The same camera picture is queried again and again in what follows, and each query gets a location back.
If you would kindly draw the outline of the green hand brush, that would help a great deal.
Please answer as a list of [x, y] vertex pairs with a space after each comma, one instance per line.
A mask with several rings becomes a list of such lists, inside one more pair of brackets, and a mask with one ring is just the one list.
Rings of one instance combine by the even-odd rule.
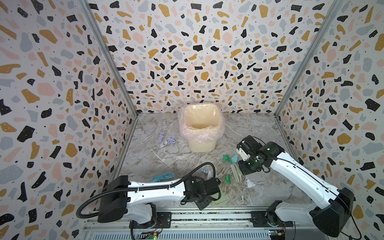
[[231, 164], [231, 169], [233, 171], [233, 175], [235, 177], [235, 180], [240, 183], [243, 181], [243, 174], [240, 171], [240, 168], [237, 164]]

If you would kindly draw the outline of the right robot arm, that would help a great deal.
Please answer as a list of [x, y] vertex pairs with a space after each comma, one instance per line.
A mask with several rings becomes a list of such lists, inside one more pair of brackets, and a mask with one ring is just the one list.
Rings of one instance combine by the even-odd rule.
[[274, 170], [302, 190], [311, 204], [290, 204], [276, 200], [266, 211], [265, 220], [272, 227], [284, 222], [313, 225], [329, 237], [338, 237], [352, 216], [354, 193], [339, 189], [304, 168], [281, 146], [274, 142], [265, 145], [247, 136], [237, 144], [237, 162], [242, 175], [265, 169]]

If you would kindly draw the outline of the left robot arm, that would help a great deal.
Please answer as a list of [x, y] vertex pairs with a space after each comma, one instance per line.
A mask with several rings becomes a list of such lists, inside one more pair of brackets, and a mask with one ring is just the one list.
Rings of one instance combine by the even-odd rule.
[[199, 210], [222, 197], [220, 180], [204, 180], [196, 176], [158, 183], [128, 181], [120, 176], [104, 187], [98, 222], [111, 223], [120, 219], [133, 220], [139, 225], [157, 221], [156, 202], [195, 203]]

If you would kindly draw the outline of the green plastic dustpan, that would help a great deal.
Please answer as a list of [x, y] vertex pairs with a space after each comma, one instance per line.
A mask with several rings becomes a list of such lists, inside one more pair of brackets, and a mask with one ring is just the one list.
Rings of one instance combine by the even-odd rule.
[[212, 195], [212, 198], [216, 199], [215, 201], [212, 201], [212, 204], [214, 204], [214, 205], [220, 205], [220, 204], [228, 201], [227, 195], [225, 195], [222, 192], [220, 192], [220, 194]]

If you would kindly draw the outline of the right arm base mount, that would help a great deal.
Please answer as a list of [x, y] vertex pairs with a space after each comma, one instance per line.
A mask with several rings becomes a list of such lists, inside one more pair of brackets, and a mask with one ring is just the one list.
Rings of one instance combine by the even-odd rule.
[[294, 226], [293, 222], [283, 222], [275, 213], [267, 211], [252, 211], [250, 222], [254, 228], [283, 228]]

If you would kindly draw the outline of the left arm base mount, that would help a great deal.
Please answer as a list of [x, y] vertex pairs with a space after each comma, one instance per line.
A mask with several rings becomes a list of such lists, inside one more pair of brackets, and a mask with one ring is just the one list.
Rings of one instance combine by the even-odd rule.
[[171, 212], [158, 212], [152, 219], [145, 224], [138, 224], [133, 221], [130, 223], [130, 229], [169, 229], [171, 227], [172, 213]]

